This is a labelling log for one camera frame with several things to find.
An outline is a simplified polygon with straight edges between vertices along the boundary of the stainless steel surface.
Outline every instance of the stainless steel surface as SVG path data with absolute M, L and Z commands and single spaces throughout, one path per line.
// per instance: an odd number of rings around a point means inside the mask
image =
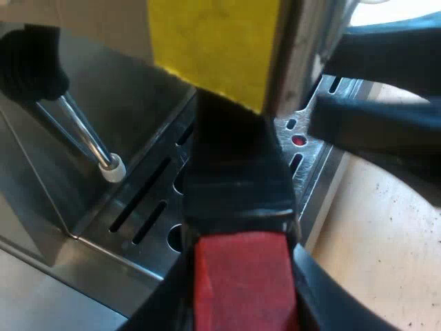
M 358 0 L 283 1 L 266 110 L 286 117 L 299 109 L 322 72 Z
M 92 126 L 90 126 L 80 108 L 69 95 L 69 92 L 66 92 L 65 95 L 59 97 L 58 104 L 64 114 L 71 121 L 74 129 L 76 129 L 84 144 L 89 148 L 90 152 L 92 152 L 98 162 L 104 168 L 114 168 L 112 155 L 110 155 L 104 143 L 96 135 L 96 132 Z
M 319 89 L 326 92 L 333 82 L 333 77 L 324 77 Z M 362 87 L 361 82 L 343 79 L 336 93 L 353 97 L 356 95 L 354 91 Z M 332 169 L 339 163 L 338 153 L 333 153 L 333 149 L 321 141 L 306 137 L 308 141 L 303 147 L 291 142 L 293 135 L 305 133 L 305 122 L 313 102 L 289 119 L 276 120 L 286 160 L 290 162 L 296 153 L 303 154 L 293 180 L 297 185 L 305 240 L 309 236 L 309 225 L 312 228 L 317 217 L 320 200 L 328 191 L 325 179 L 332 177 Z M 178 171 L 188 158 L 194 100 L 183 99 L 180 107 L 184 105 L 177 118 L 149 141 L 145 157 L 96 215 L 80 240 L 66 237 L 60 231 L 56 210 L 50 207 L 51 196 L 45 194 L 44 186 L 40 185 L 39 177 L 28 163 L 29 149 L 24 149 L 21 140 L 14 136 L 12 126 L 0 121 L 3 126 L 1 134 L 5 137 L 3 153 L 8 154 L 8 158 L 3 158 L 0 163 L 3 171 L 0 185 L 4 195 L 0 247 L 90 298 L 130 316 L 155 289 L 178 256 L 178 252 L 169 246 L 167 237 L 173 227 L 182 223 Z M 290 119 L 296 121 L 292 129 L 286 127 Z M 131 204 L 134 197 L 139 199 L 137 205 Z M 165 209 L 140 242 L 133 244 L 134 237 L 152 211 L 163 202 L 167 204 Z M 124 210 L 125 219 L 120 217 Z M 110 232 L 117 220 L 121 222 L 119 228 Z
M 329 93 L 333 82 L 334 77 L 323 77 L 318 91 Z M 334 92 L 339 97 L 356 96 L 362 86 L 361 82 L 351 79 L 339 82 Z M 306 135 L 315 95 L 306 109 L 295 112 L 290 118 L 275 120 L 287 162 L 290 163 L 296 154 L 302 155 L 293 181 L 303 243 L 311 233 L 320 204 L 332 191 L 329 184 L 343 155 L 341 151 Z M 170 247 L 167 239 L 170 231 L 183 222 L 183 195 L 179 179 L 189 156 L 194 106 L 195 100 L 192 99 L 80 236 L 84 243 L 155 281 L 165 276 L 178 257 L 178 252 Z M 296 121 L 292 128 L 287 127 L 290 120 Z M 291 138 L 296 135 L 306 138 L 304 146 L 293 144 Z M 150 229 L 141 240 L 136 240 L 146 224 Z
M 125 317 L 0 250 L 0 330 L 114 331 Z
M 16 27 L 4 23 L 0 29 L 6 31 L 11 26 Z M 122 158 L 127 174 L 194 93 L 189 85 L 162 70 L 66 31 L 61 33 L 60 58 L 70 78 L 70 93 L 107 148 Z M 75 140 L 78 135 L 57 103 L 17 105 L 1 96 L 0 106 L 29 160 L 28 167 L 58 215 L 59 227 L 77 237 L 118 185 L 103 179 L 96 164 L 90 162 L 87 148 L 75 148 L 84 144 Z M 42 108 L 52 120 L 37 118 Z M 57 137 L 49 129 L 51 121 L 68 135 Z M 27 189 L 25 183 L 21 189 Z

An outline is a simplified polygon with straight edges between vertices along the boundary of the black plastic part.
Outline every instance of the black plastic part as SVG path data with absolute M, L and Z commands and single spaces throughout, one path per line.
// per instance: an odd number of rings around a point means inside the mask
M 183 253 L 148 300 L 119 331 L 193 331 L 193 255 Z
M 355 300 L 308 255 L 294 249 L 301 330 L 397 330 Z
M 441 12 L 351 27 L 325 74 L 387 83 L 431 98 L 441 92 Z
M 60 29 L 26 25 L 0 39 L 0 90 L 16 102 L 56 100 L 69 88 L 59 61 Z
M 396 175 L 441 206 L 441 110 L 318 96 L 309 134 Z
M 292 232 L 295 196 L 271 119 L 199 90 L 184 216 L 195 237 Z

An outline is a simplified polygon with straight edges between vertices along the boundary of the drain slot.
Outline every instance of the drain slot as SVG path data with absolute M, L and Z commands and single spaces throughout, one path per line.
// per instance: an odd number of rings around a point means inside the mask
M 173 182 L 173 187 L 179 194 L 184 194 L 184 175 L 187 170 L 187 163 L 188 162 L 185 162 L 184 166 L 179 170 L 178 175 Z
M 302 161 L 303 156 L 301 154 L 294 155 L 293 159 L 291 160 L 291 163 L 289 164 L 289 169 L 291 169 L 291 173 L 294 176 L 296 173 L 296 170 L 298 166 L 300 165 L 300 162 Z
M 145 182 L 144 186 L 136 193 L 134 198 L 126 205 L 122 213 L 116 218 L 115 222 L 109 227 L 110 232 L 116 232 L 123 225 L 130 213 L 137 207 L 143 197 L 149 192 L 150 188 L 155 184 L 158 178 L 162 175 L 166 167 L 169 165 L 171 159 L 168 157 L 164 159 L 153 172 L 153 174 Z
M 193 129 L 194 129 L 194 123 L 190 124 L 184 131 L 184 133 L 182 134 L 182 136 L 178 139 L 178 141 L 176 142 L 176 144 L 178 146 L 182 146 L 188 139 L 189 137 L 192 135 L 193 133 Z
M 340 81 L 342 80 L 342 77 L 336 77 L 334 81 L 332 82 L 331 87 L 329 88 L 329 93 L 333 94 L 336 92 L 338 84 L 340 84 Z
M 294 126 L 296 125 L 297 121 L 295 119 L 290 119 L 287 123 L 287 129 L 292 130 L 294 129 Z
M 143 240 L 147 232 L 149 232 L 149 230 L 152 228 L 156 220 L 160 217 L 165 207 L 167 207 L 167 202 L 161 201 L 160 203 L 158 203 L 156 208 L 150 214 L 147 221 L 145 221 L 144 225 L 141 226 L 141 229 L 139 229 L 139 231 L 135 234 L 135 237 L 133 237 L 132 243 L 138 245 L 141 242 L 141 240 Z

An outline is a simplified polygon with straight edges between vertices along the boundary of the black handle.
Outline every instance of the black handle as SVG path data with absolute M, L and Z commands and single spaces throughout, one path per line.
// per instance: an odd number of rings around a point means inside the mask
M 56 100 L 69 88 L 59 61 L 60 29 L 26 25 L 0 39 L 0 89 L 16 102 Z
M 317 98 L 308 133 L 396 175 L 441 206 L 441 110 L 433 104 L 381 104 Z
M 349 28 L 325 74 L 387 83 L 422 97 L 441 91 L 441 12 Z

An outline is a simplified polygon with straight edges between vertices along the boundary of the black rubber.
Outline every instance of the black rubber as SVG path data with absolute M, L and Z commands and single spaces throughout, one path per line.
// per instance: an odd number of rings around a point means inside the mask
M 26 25 L 0 39 L 0 90 L 15 102 L 56 100 L 69 88 L 59 61 L 60 29 Z

